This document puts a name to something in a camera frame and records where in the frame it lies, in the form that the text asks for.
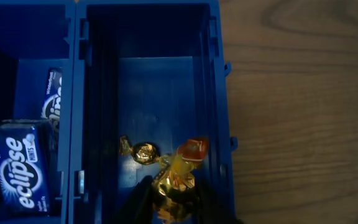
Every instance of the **candy wrapper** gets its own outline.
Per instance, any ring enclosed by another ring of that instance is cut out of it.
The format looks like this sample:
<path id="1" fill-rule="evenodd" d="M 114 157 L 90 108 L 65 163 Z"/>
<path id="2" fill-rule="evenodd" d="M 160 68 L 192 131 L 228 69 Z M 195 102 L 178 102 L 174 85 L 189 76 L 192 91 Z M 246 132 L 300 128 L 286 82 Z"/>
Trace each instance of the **candy wrapper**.
<path id="1" fill-rule="evenodd" d="M 190 172 L 200 166 L 208 149 L 208 138 L 193 138 L 179 146 L 174 155 L 159 158 L 161 171 L 152 185 L 154 209 L 162 223 L 182 222 L 195 213 L 198 196 Z"/>
<path id="2" fill-rule="evenodd" d="M 126 136 L 119 140 L 119 152 L 121 155 L 131 155 L 134 160 L 143 165 L 153 164 L 158 161 L 157 149 L 149 143 L 138 143 L 131 147 Z"/>

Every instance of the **wooden surface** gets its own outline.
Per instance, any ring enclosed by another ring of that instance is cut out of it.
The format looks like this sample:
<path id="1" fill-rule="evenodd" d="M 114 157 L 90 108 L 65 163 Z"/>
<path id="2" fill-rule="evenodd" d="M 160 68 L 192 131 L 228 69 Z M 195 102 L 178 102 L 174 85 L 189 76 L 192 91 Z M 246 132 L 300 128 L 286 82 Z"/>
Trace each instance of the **wooden surface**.
<path id="1" fill-rule="evenodd" d="M 237 216 L 358 224 L 358 0 L 223 0 Z"/>

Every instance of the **storage box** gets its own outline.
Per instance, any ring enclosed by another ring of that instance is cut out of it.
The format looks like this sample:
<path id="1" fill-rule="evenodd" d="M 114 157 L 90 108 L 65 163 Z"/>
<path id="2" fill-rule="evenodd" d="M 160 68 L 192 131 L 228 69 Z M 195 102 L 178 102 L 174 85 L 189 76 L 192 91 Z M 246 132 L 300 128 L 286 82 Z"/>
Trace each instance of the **storage box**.
<path id="1" fill-rule="evenodd" d="M 76 10 L 68 222 L 105 222 L 157 174 L 118 156 L 124 134 L 161 154 L 208 136 L 202 175 L 234 211 L 218 1 L 81 0 Z"/>
<path id="2" fill-rule="evenodd" d="M 75 3 L 0 1 L 0 120 L 40 119 L 45 82 L 51 67 L 64 73 L 58 176 L 61 196 L 49 217 L 14 217 L 2 202 L 0 223 L 65 223 L 68 195 L 71 85 Z"/>

